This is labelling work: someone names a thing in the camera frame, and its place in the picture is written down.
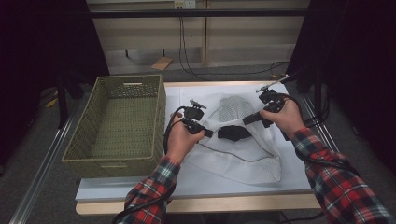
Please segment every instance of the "woven basket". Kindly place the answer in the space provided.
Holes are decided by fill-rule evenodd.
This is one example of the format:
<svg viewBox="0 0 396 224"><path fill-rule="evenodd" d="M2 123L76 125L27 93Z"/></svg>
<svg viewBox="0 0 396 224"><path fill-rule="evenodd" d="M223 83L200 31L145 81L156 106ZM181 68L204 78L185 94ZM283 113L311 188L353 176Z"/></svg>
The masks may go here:
<svg viewBox="0 0 396 224"><path fill-rule="evenodd" d="M149 175L163 154L161 75L99 77L62 162L80 177Z"/></svg>

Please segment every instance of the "plaid sleeve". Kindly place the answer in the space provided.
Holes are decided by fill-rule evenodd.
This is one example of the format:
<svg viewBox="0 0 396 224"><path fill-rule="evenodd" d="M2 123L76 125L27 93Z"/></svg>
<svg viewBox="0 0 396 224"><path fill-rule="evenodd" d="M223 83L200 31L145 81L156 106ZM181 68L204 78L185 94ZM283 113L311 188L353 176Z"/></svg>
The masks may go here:
<svg viewBox="0 0 396 224"><path fill-rule="evenodd" d="M180 166L167 157L147 178L140 181L125 198L125 208L150 202L164 195L176 184ZM163 223L166 202L157 203L126 216L121 223Z"/></svg>
<svg viewBox="0 0 396 224"><path fill-rule="evenodd" d="M341 161L341 153L331 152L307 128L296 132L292 143L314 160ZM349 171L319 164L305 165L306 176L329 223L396 223L373 191Z"/></svg>

